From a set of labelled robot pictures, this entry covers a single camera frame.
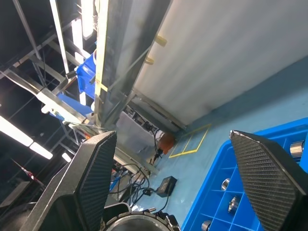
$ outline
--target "blue plastic bin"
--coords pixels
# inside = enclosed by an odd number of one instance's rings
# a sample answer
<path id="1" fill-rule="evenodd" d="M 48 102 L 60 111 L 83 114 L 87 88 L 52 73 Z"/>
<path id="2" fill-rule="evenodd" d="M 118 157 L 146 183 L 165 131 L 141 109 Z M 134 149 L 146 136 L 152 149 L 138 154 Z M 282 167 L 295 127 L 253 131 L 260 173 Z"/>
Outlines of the blue plastic bin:
<path id="1" fill-rule="evenodd" d="M 95 76 L 96 65 L 93 61 L 93 54 L 81 64 L 76 74 L 78 76 L 79 92 L 85 92 L 89 97 L 94 99 L 95 83 L 90 84 L 91 79 Z"/>
<path id="2" fill-rule="evenodd" d="M 279 143 L 287 153 L 293 142 L 304 141 L 308 135 L 308 118 L 280 125 L 256 133 Z M 308 142 L 300 159 L 295 159 L 308 172 Z M 230 178 L 226 191 L 221 184 Z M 235 214 L 228 213 L 230 200 L 238 196 L 239 207 Z M 183 231 L 201 230 L 204 221 L 211 220 L 210 231 L 263 231 L 244 192 L 230 141 L 225 142 L 209 170 L 209 173 L 183 223 Z"/>

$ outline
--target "blue epoxy floor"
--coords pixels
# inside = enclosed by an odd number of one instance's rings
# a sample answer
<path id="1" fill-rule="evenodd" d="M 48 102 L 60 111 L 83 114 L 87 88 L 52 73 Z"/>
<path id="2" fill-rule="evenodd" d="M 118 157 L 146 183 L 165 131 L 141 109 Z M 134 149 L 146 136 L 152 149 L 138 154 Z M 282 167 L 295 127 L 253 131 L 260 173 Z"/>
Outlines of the blue epoxy floor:
<path id="1" fill-rule="evenodd" d="M 151 187 L 156 189 L 162 179 L 170 175 L 178 179 L 165 211 L 174 214 L 180 225 L 231 129 L 256 132 L 308 117 L 307 67 L 308 58 L 305 58 L 198 119 L 188 126 L 188 132 L 212 124 L 198 152 L 168 158 L 169 152 L 159 161 L 159 174 L 150 177 Z M 137 205 L 140 208 L 160 209 L 165 202 L 166 198 L 154 194 L 144 196 Z"/>

